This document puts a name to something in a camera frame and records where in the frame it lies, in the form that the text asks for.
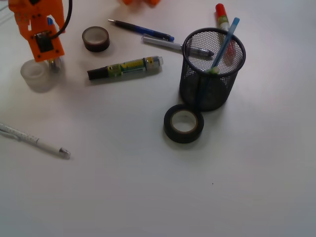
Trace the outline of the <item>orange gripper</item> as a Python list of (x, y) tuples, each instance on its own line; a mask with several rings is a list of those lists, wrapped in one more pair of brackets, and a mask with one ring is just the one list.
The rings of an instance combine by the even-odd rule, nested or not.
[(31, 32), (48, 30), (47, 17), (52, 16), (59, 30), (65, 32), (63, 2), (61, 0), (9, 0), (21, 36), (29, 40)]

